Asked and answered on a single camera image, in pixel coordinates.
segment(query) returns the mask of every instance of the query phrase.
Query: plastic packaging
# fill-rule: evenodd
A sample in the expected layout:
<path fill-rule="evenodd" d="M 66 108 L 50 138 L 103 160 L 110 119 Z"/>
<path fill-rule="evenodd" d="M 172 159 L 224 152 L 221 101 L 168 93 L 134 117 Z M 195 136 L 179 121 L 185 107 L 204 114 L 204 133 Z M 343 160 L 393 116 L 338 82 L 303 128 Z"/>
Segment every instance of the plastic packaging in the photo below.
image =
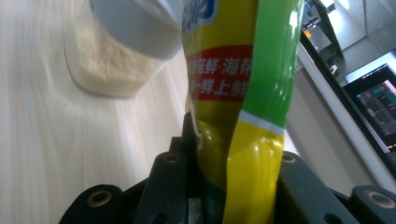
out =
<path fill-rule="evenodd" d="M 181 0 L 86 0 L 70 24 L 65 56 L 74 81 L 133 96 L 181 50 Z"/>
<path fill-rule="evenodd" d="M 302 3 L 184 2 L 204 223 L 272 220 Z"/>

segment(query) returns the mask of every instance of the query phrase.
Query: white lid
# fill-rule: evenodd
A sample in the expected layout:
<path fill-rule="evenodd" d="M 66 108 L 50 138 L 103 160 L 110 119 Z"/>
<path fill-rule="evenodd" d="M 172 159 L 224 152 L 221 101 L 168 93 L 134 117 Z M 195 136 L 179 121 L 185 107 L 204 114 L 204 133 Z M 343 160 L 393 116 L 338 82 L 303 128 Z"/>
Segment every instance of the white lid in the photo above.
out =
<path fill-rule="evenodd" d="M 93 15 L 123 45 L 151 57 L 181 49 L 180 0 L 90 0 Z"/>

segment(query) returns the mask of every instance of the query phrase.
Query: snack bag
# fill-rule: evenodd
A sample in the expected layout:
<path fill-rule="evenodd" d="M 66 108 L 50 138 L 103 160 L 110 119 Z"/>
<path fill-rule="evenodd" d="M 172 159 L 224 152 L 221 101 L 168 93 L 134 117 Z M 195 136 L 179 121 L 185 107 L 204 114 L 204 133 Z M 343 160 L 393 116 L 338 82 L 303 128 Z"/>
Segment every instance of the snack bag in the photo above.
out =
<path fill-rule="evenodd" d="M 183 2 L 205 223 L 271 221 L 302 3 Z"/>

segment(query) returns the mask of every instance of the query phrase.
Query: table surface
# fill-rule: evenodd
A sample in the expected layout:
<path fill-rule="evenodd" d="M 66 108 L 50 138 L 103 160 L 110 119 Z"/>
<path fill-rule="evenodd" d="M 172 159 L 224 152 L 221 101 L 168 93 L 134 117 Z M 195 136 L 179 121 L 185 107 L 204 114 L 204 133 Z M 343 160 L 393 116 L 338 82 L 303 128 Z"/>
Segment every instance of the table surface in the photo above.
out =
<path fill-rule="evenodd" d="M 128 189 L 180 135 L 182 51 L 135 98 L 75 85 L 64 35 L 82 1 L 0 1 L 0 223 L 57 223 L 84 189 Z"/>

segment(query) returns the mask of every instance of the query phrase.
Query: desk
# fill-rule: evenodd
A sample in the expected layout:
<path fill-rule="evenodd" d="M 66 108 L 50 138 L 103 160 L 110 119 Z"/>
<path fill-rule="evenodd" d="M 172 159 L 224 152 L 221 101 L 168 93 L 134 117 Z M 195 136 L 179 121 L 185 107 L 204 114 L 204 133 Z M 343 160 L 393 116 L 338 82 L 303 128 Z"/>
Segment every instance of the desk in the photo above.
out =
<path fill-rule="evenodd" d="M 75 85 L 64 32 L 81 3 L 0 1 L 0 223 L 57 223 L 84 189 L 128 189 L 181 133 L 182 52 L 134 99 Z"/>

